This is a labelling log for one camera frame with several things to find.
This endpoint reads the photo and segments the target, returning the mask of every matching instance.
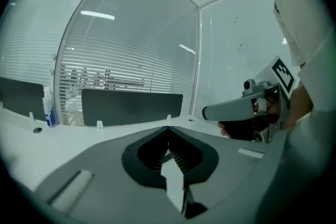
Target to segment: metal frame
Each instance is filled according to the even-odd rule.
[[[59,67],[60,67],[60,63],[61,63],[61,59],[59,58],[59,53],[62,47],[62,42],[64,39],[64,35],[66,34],[66,31],[69,27],[69,25],[72,23],[74,17],[78,14],[78,11],[80,10],[80,7],[82,6],[84,0],[81,0],[81,2],[79,3],[79,5],[77,6],[75,12],[72,14],[70,21],[68,22],[67,27],[65,28],[65,31],[63,33],[62,36],[62,40],[61,40],[61,44],[58,47],[58,51],[57,51],[57,57],[56,57],[56,63],[55,63],[55,73],[54,73],[54,106],[55,106],[55,110],[56,110],[56,118],[57,118],[57,122],[58,124],[63,124],[63,120],[62,120],[62,113],[61,113],[61,109],[60,109],[60,98],[59,98],[59,81],[56,79],[56,77],[59,76]]]
[[[197,48],[197,62],[195,70],[195,81],[194,81],[194,90],[192,96],[192,102],[190,107],[190,115],[194,114],[195,111],[195,102],[198,91],[198,79],[200,75],[200,65],[201,65],[201,53],[202,53],[202,11],[198,8],[198,48]]]

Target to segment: dark gray partition panel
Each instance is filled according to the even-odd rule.
[[[181,114],[182,100],[182,94],[84,89],[84,124],[102,121],[104,126],[116,126],[175,118]]]
[[[32,112],[35,119],[45,121],[43,96],[41,84],[0,78],[0,101],[15,113],[29,117]]]

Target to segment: gray machine surface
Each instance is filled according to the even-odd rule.
[[[185,220],[164,189],[141,186],[122,166],[121,156],[125,148],[158,129],[90,147],[48,176],[36,194],[49,203],[75,174],[85,169],[91,171],[94,178],[69,217],[88,224],[177,223]]]
[[[249,96],[228,102],[213,104],[203,109],[203,117],[209,121],[244,121],[254,117],[253,99],[258,99],[265,95],[262,90]]]
[[[313,115],[290,131],[276,133],[268,144],[175,127],[219,155],[207,181],[189,185],[193,199],[207,209],[191,219],[178,212],[164,189],[138,184],[121,164],[128,145],[158,129],[92,146],[49,175],[36,194],[50,204],[69,179],[85,169],[95,176],[68,214],[84,223],[270,223],[322,176],[336,141],[336,130],[330,128],[335,117],[336,112]]]
[[[57,211],[56,209],[50,207],[44,200],[42,200],[38,195],[33,193],[26,186],[19,182],[16,182],[18,189],[26,197],[31,205],[33,205],[46,219],[50,220],[52,223],[62,223],[62,224],[84,224],[73,218],[69,218],[63,213]]]
[[[10,111],[26,117],[32,112],[35,119],[46,121],[43,96],[41,84],[0,78],[0,101]]]
[[[82,90],[86,126],[137,124],[165,120],[181,114],[183,95],[131,91]]]

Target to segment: white sleeve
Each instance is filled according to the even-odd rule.
[[[295,64],[308,63],[333,27],[324,1],[276,0],[276,3],[282,23],[296,44],[290,45],[292,59]]]
[[[317,112],[336,110],[336,30],[332,29],[319,50],[300,70],[302,81]]]
[[[290,35],[289,31],[287,31],[280,15],[278,14],[278,12],[276,11],[276,9],[274,8],[273,13],[275,15],[275,18],[278,21],[278,24],[280,26],[280,29],[283,33],[283,36],[285,37],[286,41],[287,41],[287,46],[289,48],[290,51],[290,56],[291,56],[291,60],[292,60],[292,65],[293,66],[300,66],[303,63],[305,63],[305,59],[302,56],[300,49],[298,47],[298,45],[296,44],[295,40],[293,39],[293,37]]]

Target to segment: window blinds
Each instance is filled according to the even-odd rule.
[[[0,76],[49,86],[67,24],[81,0],[11,0],[0,29]]]
[[[181,113],[189,113],[197,38],[198,7],[190,0],[83,0],[57,58],[59,120],[84,125],[84,88],[179,93]]]

